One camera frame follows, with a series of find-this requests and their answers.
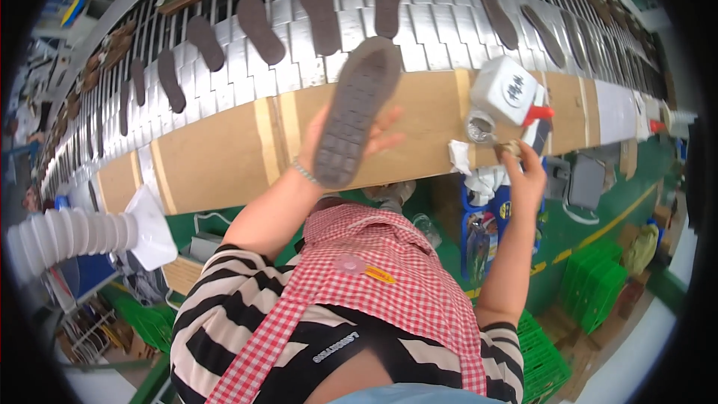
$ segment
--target bracelet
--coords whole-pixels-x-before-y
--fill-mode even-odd
[[[303,175],[306,179],[308,179],[308,180],[311,181],[312,183],[314,183],[314,184],[316,184],[316,185],[318,185],[318,186],[321,186],[321,185],[322,185],[321,183],[319,183],[319,180],[317,180],[314,176],[312,176],[312,174],[310,174],[310,173],[307,171],[306,168],[304,168],[304,167],[301,166],[300,162],[297,160],[296,157],[294,158],[294,162],[292,163],[292,167],[296,168],[296,169],[301,173],[301,175]]]

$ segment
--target pink badge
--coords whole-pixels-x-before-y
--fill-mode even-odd
[[[334,266],[339,272],[349,275],[360,275],[366,270],[364,261],[352,255],[339,255],[334,261]]]

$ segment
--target woman's left hand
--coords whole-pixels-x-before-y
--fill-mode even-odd
[[[364,148],[364,159],[382,150],[396,147],[406,139],[406,134],[402,132],[393,133],[391,135],[384,134],[403,113],[403,108],[394,107],[377,116],[369,132],[369,141],[367,141],[366,147]],[[328,115],[329,105],[326,104],[307,126],[304,142],[301,144],[301,151],[297,160],[310,174],[314,173],[312,172],[314,168],[314,154],[317,152],[319,138],[322,136],[322,130],[324,129],[324,123]]]

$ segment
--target red checkered apron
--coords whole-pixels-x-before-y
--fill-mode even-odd
[[[359,310],[435,340],[459,356],[462,387],[486,395],[479,327],[471,302],[409,220],[347,203],[312,214],[304,225],[304,241],[301,260],[282,296],[217,383],[208,403],[251,403],[312,304]],[[390,280],[355,271],[357,264],[378,268],[380,276],[387,273]]]

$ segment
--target striped shirt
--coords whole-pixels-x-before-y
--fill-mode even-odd
[[[279,300],[301,255],[275,267],[265,256],[223,245],[187,294],[172,331],[172,382],[186,404],[203,403],[235,356]],[[518,404],[524,360],[516,328],[481,330],[489,398]],[[358,310],[309,306],[267,374],[255,403],[302,403],[341,364],[372,349],[394,382],[461,388],[459,357]]]

